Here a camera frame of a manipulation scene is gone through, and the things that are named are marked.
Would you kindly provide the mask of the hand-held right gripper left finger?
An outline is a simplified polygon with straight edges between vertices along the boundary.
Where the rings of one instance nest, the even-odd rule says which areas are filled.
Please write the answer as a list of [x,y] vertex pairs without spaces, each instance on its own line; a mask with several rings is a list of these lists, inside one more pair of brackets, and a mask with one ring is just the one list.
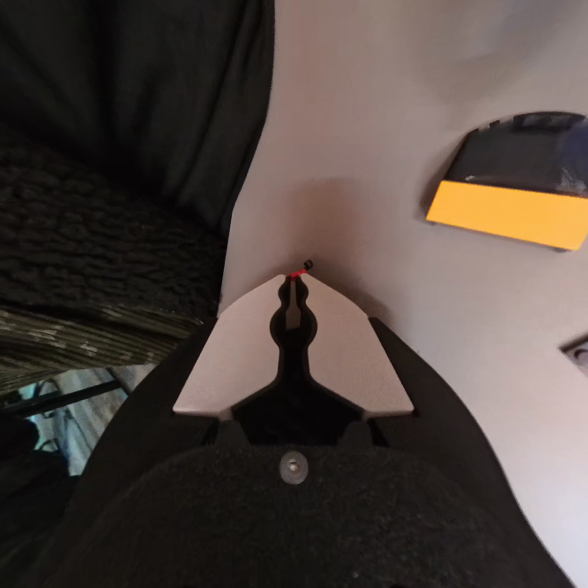
[[277,275],[219,315],[173,405],[175,414],[229,420],[233,408],[276,380],[280,349],[270,327],[289,291],[290,278]]

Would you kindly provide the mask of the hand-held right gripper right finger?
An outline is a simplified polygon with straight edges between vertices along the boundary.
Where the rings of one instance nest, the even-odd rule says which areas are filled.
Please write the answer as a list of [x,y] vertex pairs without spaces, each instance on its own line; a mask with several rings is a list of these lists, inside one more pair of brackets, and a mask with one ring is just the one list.
[[309,274],[298,278],[299,307],[311,324],[309,376],[355,405],[364,419],[410,415],[410,400],[368,315]]

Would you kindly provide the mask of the yellow lego car roof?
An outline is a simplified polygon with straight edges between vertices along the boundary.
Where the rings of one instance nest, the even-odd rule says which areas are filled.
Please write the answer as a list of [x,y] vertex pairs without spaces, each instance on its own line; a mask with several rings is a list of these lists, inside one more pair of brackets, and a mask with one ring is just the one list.
[[587,239],[587,116],[537,111],[469,132],[426,220],[577,251]]

